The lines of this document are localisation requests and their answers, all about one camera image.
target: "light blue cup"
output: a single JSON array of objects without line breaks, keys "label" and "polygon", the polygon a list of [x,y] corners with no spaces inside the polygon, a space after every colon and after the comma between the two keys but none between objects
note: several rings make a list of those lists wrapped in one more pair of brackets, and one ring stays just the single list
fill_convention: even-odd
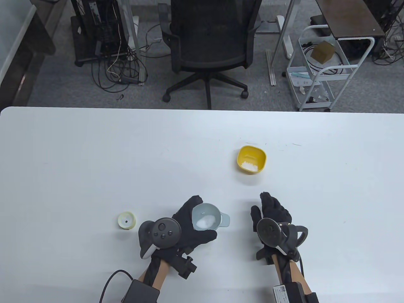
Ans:
[{"label": "light blue cup", "polygon": [[[208,228],[199,227],[197,222],[207,215],[214,216],[215,222]],[[228,227],[230,225],[230,216],[225,213],[221,213],[220,210],[213,204],[202,203],[195,206],[192,210],[192,225],[194,226],[195,230],[216,230],[219,227]]]}]

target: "light blue item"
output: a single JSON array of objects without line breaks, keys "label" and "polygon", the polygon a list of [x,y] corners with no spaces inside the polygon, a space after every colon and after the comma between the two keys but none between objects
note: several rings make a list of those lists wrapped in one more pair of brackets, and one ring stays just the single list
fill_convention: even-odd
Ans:
[{"label": "light blue item", "polygon": [[301,74],[301,73],[291,73],[292,76],[294,77],[300,77],[300,78],[306,78],[306,79],[310,79],[309,75],[306,74]]},{"label": "light blue item", "polygon": [[192,210],[192,225],[195,230],[216,230],[218,227],[228,227],[230,225],[230,216],[221,213],[213,204],[202,203],[195,206]]}]

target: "cup handle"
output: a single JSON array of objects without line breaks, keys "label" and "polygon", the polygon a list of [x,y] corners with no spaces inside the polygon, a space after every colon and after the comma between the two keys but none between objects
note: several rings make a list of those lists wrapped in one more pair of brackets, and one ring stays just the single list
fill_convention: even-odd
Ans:
[{"label": "cup handle", "polygon": [[222,216],[222,221],[219,227],[228,227],[230,225],[230,216],[225,213],[220,213],[220,215]]}]

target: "chair wheel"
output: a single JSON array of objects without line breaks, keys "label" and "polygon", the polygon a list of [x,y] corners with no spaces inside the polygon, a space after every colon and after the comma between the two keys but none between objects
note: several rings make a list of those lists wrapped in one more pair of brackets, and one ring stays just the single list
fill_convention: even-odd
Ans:
[{"label": "chair wheel", "polygon": [[248,98],[248,91],[247,91],[247,90],[245,90],[245,91],[243,91],[243,92],[241,93],[241,98],[242,98],[242,99],[247,99],[247,98]]},{"label": "chair wheel", "polygon": [[171,100],[171,96],[167,93],[164,94],[163,96],[163,102],[168,103]]}]

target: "white cable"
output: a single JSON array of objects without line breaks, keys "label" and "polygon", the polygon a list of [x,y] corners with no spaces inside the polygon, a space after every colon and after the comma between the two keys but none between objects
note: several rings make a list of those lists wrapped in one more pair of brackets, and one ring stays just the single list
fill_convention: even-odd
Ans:
[{"label": "white cable", "polygon": [[107,69],[107,72],[109,72],[110,74],[115,74],[115,75],[120,79],[120,76],[119,76],[117,73],[112,72],[112,71],[109,70],[109,69],[118,61],[119,52],[121,51],[121,45],[122,45],[121,31],[120,31],[120,29],[119,29],[119,21],[118,21],[118,17],[116,16],[115,7],[114,7],[114,2],[112,2],[112,9],[114,10],[114,15],[115,15],[115,19],[116,19],[116,24],[118,25],[119,48],[118,48],[118,54],[116,55],[116,59],[115,59],[114,63],[112,63],[111,66]]}]

